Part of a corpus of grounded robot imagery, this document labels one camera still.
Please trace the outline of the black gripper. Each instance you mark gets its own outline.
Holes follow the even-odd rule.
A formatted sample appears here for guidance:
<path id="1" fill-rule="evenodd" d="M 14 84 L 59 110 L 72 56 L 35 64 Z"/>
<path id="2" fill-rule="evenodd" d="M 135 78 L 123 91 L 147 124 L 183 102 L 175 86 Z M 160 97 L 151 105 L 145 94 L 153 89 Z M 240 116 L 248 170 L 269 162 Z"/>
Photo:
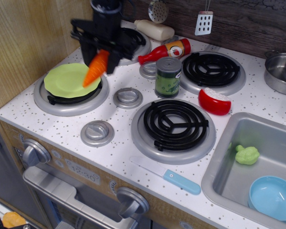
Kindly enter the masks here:
<path id="1" fill-rule="evenodd" d="M 136 42 L 121 28 L 121 9 L 96 8 L 93 19 L 72 19 L 71 36 L 81 45 L 84 63 L 89 66 L 97 50 L 109 52 L 107 74 L 112 74 L 123 58 L 131 60 L 137 48 Z"/>

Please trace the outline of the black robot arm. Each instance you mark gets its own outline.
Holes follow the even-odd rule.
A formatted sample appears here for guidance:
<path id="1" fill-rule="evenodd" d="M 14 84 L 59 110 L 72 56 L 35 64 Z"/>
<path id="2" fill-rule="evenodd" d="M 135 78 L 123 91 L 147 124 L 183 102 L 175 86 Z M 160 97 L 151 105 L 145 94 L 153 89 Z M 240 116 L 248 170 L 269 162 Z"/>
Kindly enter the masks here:
<path id="1" fill-rule="evenodd" d="M 107 74 L 112 74 L 121 59 L 131 60 L 138 47 L 121 28 L 122 0 L 92 0 L 92 20 L 72 19 L 71 37 L 78 40 L 84 62 L 89 65 L 98 50 L 109 52 Z"/>

